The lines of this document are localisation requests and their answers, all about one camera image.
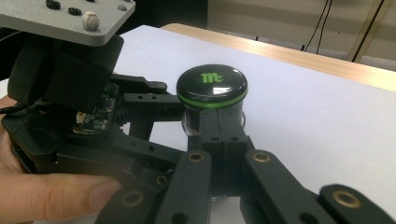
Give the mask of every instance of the human hand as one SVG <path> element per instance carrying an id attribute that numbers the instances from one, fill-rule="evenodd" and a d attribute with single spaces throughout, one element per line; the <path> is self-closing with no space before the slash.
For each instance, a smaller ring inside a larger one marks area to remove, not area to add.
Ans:
<path id="1" fill-rule="evenodd" d="M 0 108 L 11 105 L 15 101 L 9 97 L 0 99 Z M 120 189 L 120 183 L 107 176 L 24 174 L 10 145 L 0 124 L 1 224 L 82 217 L 100 211 Z"/>

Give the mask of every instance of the green ring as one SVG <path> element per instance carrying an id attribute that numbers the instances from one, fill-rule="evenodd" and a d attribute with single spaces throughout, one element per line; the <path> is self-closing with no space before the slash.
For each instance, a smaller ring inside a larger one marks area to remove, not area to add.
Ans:
<path id="1" fill-rule="evenodd" d="M 194 106 L 198 106 L 198 107 L 202 107 L 202 108 L 207 108 L 207 109 L 216 109 L 216 108 L 222 108 L 227 105 L 233 105 L 236 102 L 242 100 L 247 94 L 248 94 L 248 89 L 246 89 L 241 95 L 239 95 L 236 98 L 233 98 L 232 100 L 219 102 L 219 103 L 196 102 L 196 101 L 187 99 L 186 97 L 182 96 L 180 93 L 177 93 L 177 96 L 178 96 L 178 98 L 180 98 L 180 100 L 182 100 L 186 104 L 194 105 Z"/>

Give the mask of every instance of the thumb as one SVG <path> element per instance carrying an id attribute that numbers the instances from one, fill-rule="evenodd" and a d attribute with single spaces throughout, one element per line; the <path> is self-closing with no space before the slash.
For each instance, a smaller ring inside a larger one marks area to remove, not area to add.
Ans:
<path id="1" fill-rule="evenodd" d="M 0 223 L 65 220 L 101 210 L 120 183 L 93 175 L 0 175 Z"/>

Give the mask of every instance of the green logo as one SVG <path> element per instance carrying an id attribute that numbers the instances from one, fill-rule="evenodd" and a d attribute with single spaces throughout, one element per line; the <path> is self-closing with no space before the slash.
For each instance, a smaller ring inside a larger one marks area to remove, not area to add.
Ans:
<path id="1" fill-rule="evenodd" d="M 203 83 L 213 83 L 213 82 L 222 82 L 222 76 L 219 76 L 217 73 L 204 73 L 201 74 Z"/>

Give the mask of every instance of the black lid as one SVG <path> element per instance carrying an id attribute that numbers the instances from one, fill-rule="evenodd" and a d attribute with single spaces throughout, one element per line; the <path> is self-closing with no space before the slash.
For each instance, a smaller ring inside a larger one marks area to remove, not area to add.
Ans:
<path id="1" fill-rule="evenodd" d="M 221 108 L 243 100 L 248 81 L 237 69 L 222 64 L 206 64 L 189 69 L 177 81 L 181 102 L 202 107 Z"/>

